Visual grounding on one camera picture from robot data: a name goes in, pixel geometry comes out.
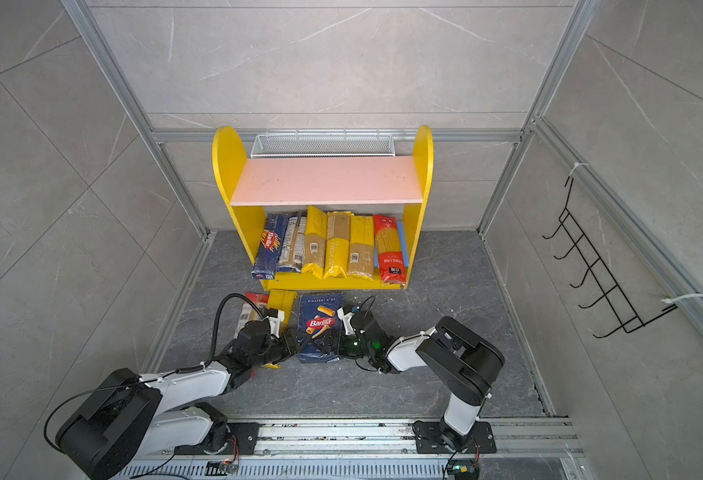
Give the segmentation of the blue Barilla rigatoni box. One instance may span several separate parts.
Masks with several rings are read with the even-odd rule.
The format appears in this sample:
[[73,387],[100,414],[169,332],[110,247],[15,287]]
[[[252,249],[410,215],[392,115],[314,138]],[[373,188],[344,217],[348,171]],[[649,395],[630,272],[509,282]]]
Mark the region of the blue Barilla rigatoni box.
[[300,338],[305,344],[298,354],[303,364],[329,363],[339,360],[337,348],[332,346],[333,331],[343,332],[338,310],[343,306],[340,292],[304,294],[300,298],[298,330],[307,338]]

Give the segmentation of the clear spaghetti bag white label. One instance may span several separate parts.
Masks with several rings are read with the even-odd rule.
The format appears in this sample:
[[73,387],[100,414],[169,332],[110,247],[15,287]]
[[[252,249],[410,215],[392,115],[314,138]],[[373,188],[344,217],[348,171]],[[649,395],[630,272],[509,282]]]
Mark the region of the clear spaghetti bag white label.
[[277,272],[300,273],[303,266],[306,214],[295,212],[289,216],[285,230]]

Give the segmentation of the yellow Pastatime spaghetti bag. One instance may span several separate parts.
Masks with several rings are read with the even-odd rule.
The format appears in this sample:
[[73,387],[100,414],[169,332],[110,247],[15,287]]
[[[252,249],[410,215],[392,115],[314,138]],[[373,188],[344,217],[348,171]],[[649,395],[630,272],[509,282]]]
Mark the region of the yellow Pastatime spaghetti bag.
[[324,278],[346,276],[349,256],[351,212],[327,214]]

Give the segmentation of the blue Barilla spaghetti box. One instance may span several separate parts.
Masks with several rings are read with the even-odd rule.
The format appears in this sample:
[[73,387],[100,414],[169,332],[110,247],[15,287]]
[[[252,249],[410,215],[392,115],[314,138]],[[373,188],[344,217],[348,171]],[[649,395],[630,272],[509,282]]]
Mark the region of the blue Barilla spaghetti box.
[[254,279],[275,280],[288,222],[288,214],[267,214],[251,270]]

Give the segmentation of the yellow short spaghetti bag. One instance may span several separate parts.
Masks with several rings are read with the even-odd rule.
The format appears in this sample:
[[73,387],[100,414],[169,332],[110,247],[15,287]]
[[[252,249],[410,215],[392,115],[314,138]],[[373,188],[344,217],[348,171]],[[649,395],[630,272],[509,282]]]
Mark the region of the yellow short spaghetti bag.
[[320,209],[309,206],[305,220],[302,272],[322,279],[324,276],[327,215]]

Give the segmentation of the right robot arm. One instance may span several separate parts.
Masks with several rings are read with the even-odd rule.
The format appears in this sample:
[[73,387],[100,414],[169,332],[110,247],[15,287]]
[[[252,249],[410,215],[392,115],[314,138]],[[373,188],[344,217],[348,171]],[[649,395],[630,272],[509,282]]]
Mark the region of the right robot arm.
[[411,336],[387,335],[369,311],[339,312],[343,330],[315,334],[312,343],[321,352],[365,359],[371,371],[399,374],[426,367],[447,386],[451,397],[439,424],[413,424],[419,438],[453,451],[465,446],[491,387],[505,366],[505,356],[491,342],[445,316],[431,329]]

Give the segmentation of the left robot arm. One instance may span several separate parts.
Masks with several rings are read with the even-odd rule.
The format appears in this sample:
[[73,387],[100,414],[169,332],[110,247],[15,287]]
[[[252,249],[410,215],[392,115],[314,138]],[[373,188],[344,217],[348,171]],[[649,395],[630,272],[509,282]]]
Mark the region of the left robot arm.
[[226,416],[208,400],[237,390],[254,368],[277,364],[296,352],[288,331],[293,292],[269,294],[260,308],[246,295],[256,318],[223,348],[210,344],[207,358],[190,367],[139,375],[117,369],[95,389],[79,393],[82,404],[44,438],[90,479],[110,479],[134,458],[177,447],[209,453],[233,444]]

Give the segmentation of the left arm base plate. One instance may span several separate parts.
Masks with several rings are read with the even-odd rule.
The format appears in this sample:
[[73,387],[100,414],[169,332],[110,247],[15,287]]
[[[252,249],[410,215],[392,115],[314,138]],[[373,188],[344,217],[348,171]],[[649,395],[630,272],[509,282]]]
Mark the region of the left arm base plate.
[[252,455],[259,429],[254,422],[215,423],[199,447],[207,455]]

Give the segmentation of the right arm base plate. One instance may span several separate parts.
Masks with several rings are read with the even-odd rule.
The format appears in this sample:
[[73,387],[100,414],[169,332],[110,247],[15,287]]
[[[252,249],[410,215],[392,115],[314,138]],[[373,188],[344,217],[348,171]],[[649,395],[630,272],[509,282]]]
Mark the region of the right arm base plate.
[[453,431],[445,422],[413,422],[413,434],[419,454],[447,454],[475,452],[479,454],[497,453],[495,434],[491,424],[475,422],[465,435]]

